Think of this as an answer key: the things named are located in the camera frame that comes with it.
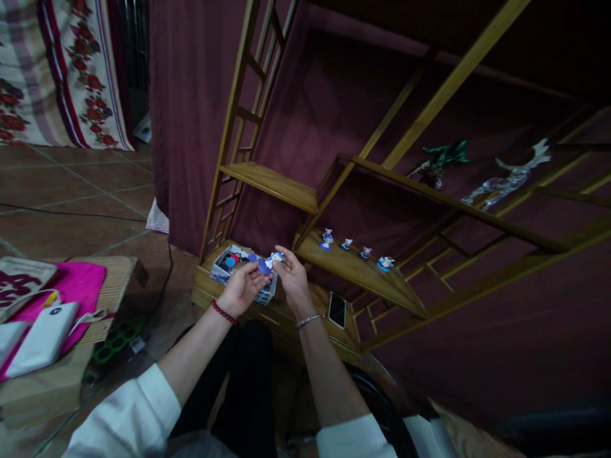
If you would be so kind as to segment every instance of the basket of small toys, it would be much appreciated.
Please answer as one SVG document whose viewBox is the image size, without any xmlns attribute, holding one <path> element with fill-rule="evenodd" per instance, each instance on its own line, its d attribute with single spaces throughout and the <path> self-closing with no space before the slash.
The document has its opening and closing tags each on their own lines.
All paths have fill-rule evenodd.
<svg viewBox="0 0 611 458">
<path fill-rule="evenodd" d="M 261 258 L 255 253 L 249 253 L 238 245 L 229 245 L 214 261 L 212 269 L 210 270 L 210 278 L 220 284 L 226 285 L 229 281 L 229 277 L 231 277 L 232 273 L 234 273 L 238 267 L 248 262 L 257 262 L 259 259 L 265 261 L 265 258 Z M 274 294 L 276 294 L 278 274 L 273 270 L 271 273 L 273 278 L 255 297 L 255 301 L 259 304 L 267 305 L 274 297 Z"/>
</svg>

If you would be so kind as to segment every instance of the white power bank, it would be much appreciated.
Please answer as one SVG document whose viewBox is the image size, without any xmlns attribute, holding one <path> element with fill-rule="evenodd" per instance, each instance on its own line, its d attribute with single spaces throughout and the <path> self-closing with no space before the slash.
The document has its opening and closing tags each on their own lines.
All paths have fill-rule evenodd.
<svg viewBox="0 0 611 458">
<path fill-rule="evenodd" d="M 19 347 L 6 376 L 17 377 L 54 362 L 77 310 L 78 302 L 43 309 Z"/>
<path fill-rule="evenodd" d="M 4 363 L 29 325 L 30 323 L 25 321 L 0 324 L 0 368 L 4 366 Z"/>
</svg>

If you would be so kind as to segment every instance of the silver bracelet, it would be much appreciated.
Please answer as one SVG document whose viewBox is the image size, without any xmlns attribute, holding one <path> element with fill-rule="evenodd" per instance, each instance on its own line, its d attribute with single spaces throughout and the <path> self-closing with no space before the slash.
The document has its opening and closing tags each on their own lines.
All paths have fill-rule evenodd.
<svg viewBox="0 0 611 458">
<path fill-rule="evenodd" d="M 297 324 L 295 325 L 295 327 L 296 327 L 297 329 L 301 329 L 301 328 L 303 328 L 303 327 L 304 327 L 304 325 L 305 325 L 306 323 L 308 323 L 308 322 L 312 321 L 313 319 L 316 319 L 316 318 L 324 318 L 324 317 L 325 317 L 325 314 L 316 314 L 316 315 L 312 315 L 311 317 L 308 317 L 308 318 L 306 318 L 306 319 L 304 319 L 304 320 L 301 320 L 299 323 L 297 323 Z"/>
</svg>

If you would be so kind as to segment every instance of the black phone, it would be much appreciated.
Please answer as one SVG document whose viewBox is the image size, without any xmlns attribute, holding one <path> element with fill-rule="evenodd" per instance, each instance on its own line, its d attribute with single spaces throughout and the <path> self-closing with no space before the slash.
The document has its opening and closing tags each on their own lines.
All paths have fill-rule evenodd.
<svg viewBox="0 0 611 458">
<path fill-rule="evenodd" d="M 333 291 L 329 301 L 329 320 L 342 329 L 346 327 L 346 301 Z"/>
</svg>

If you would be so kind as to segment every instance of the white sleeve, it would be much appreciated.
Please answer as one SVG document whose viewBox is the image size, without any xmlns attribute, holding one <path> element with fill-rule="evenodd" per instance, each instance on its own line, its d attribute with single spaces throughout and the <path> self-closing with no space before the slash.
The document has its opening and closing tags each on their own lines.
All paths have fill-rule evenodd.
<svg viewBox="0 0 611 458">
<path fill-rule="evenodd" d="M 153 364 L 91 412 L 64 457 L 163 456 L 180 411 L 174 391 Z"/>
<path fill-rule="evenodd" d="M 320 458 L 397 458 L 373 414 L 324 427 L 316 435 Z"/>
</svg>

